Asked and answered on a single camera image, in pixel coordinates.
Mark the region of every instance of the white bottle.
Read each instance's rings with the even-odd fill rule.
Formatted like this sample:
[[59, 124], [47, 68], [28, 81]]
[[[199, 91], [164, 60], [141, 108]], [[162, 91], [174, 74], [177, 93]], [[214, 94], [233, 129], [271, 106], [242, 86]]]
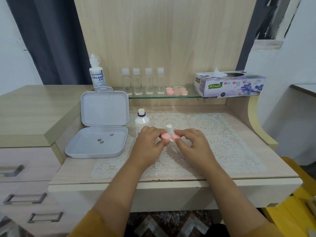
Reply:
[[151, 68], [145, 68], [145, 92], [148, 95], [151, 95], [154, 92], [154, 80], [151, 73]]
[[90, 65], [89, 68], [91, 79], [93, 82], [93, 86], [96, 87], [105, 87], [105, 80], [103, 76], [103, 68], [99, 66], [100, 58], [91, 54]]
[[139, 68], [133, 69], [133, 85], [134, 85], [134, 94], [135, 95], [142, 95], [143, 88], [142, 88], [142, 78], [140, 76]]
[[166, 91], [164, 68], [158, 67], [157, 73], [158, 73], [158, 75], [157, 75], [157, 93], [164, 94]]
[[122, 68], [123, 74], [123, 91], [126, 92], [128, 95], [132, 95], [132, 80], [130, 77], [130, 71], [128, 68]]
[[140, 131], [144, 126], [150, 127], [150, 120], [146, 116], [144, 109], [139, 109], [137, 113], [137, 117], [135, 119], [135, 125], [136, 125], [136, 134], [139, 135]]

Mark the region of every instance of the dark curtain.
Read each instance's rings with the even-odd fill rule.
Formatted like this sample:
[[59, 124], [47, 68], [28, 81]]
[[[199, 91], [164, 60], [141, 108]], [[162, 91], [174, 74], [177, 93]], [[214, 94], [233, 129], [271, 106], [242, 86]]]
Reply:
[[74, 0], [6, 0], [44, 85], [91, 85]]

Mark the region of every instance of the lace placemat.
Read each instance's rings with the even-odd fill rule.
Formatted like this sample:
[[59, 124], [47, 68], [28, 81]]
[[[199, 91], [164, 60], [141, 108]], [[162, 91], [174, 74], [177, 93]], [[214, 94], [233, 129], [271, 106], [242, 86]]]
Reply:
[[[128, 136], [124, 152], [114, 158], [97, 159], [90, 173], [92, 178], [113, 178], [124, 165], [136, 139], [134, 124], [136, 116], [131, 114], [130, 121], [126, 124]], [[171, 124], [174, 130], [187, 128], [201, 130], [209, 141], [216, 160], [228, 174], [266, 172], [266, 167], [219, 113], [155, 113], [147, 116], [150, 118], [151, 125], [157, 128], [165, 128], [167, 124]], [[192, 144], [184, 137], [182, 139], [188, 145]], [[170, 176], [181, 178], [185, 175], [194, 177], [199, 174], [190, 166], [173, 142], [164, 148], [159, 159], [144, 172], [140, 181], [155, 176], [159, 176], [159, 180], [167, 180]]]

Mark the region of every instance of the drawer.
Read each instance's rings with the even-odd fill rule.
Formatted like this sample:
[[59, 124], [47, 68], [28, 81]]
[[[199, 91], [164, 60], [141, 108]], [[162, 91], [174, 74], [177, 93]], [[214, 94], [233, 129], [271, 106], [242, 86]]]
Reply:
[[68, 214], [60, 205], [4, 207], [3, 213], [34, 236], [70, 233], [85, 215]]
[[59, 168], [51, 147], [0, 148], [0, 182], [51, 180]]
[[0, 209], [4, 206], [57, 204], [47, 191], [48, 184], [49, 181], [0, 183]]

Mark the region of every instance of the clear plastic bottle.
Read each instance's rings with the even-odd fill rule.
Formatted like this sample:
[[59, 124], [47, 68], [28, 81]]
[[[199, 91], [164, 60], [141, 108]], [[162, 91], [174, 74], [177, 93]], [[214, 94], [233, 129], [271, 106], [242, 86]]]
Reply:
[[158, 67], [157, 73], [158, 73], [158, 75], [157, 75], [157, 93], [164, 94], [166, 91], [164, 68]]
[[151, 95], [154, 92], [154, 80], [151, 72], [151, 68], [145, 68], [145, 92]]
[[123, 91], [128, 95], [132, 95], [132, 80], [128, 68], [122, 68]]
[[142, 88], [142, 78], [140, 76], [139, 68], [133, 68], [133, 85], [134, 85], [134, 94], [135, 95], [142, 95], [143, 88]]

